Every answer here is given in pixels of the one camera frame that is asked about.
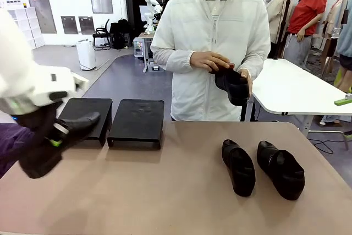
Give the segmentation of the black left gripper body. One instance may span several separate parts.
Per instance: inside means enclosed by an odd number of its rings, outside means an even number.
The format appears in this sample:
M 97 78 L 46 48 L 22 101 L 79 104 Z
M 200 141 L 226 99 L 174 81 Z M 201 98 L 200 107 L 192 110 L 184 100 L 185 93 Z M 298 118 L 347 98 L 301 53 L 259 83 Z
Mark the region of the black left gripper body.
M 53 129 L 58 107 L 59 102 L 54 102 L 50 105 L 39 107 L 34 112 L 16 115 L 15 121 L 32 132 L 47 135 Z

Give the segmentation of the person's left hand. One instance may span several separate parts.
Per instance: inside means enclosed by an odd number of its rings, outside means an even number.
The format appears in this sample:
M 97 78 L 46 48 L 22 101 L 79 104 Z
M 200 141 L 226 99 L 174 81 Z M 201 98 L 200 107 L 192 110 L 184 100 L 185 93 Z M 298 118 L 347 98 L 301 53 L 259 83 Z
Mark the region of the person's left hand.
M 247 80 L 248 88 L 249 88 L 249 95 L 248 98 L 251 97 L 252 95 L 252 78 L 249 73 L 249 71 L 245 68 L 241 68 L 238 70 L 238 73 L 241 75 L 242 78 L 245 78 Z

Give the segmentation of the person's right hand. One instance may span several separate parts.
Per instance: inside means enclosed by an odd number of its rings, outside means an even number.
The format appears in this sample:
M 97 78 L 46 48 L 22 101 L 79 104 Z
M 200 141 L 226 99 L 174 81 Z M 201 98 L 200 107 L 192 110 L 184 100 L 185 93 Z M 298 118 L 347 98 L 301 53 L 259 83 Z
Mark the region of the person's right hand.
M 190 57 L 190 65 L 195 68 L 202 68 L 209 73 L 219 71 L 219 67 L 229 68 L 230 60 L 221 54 L 211 51 L 194 52 Z

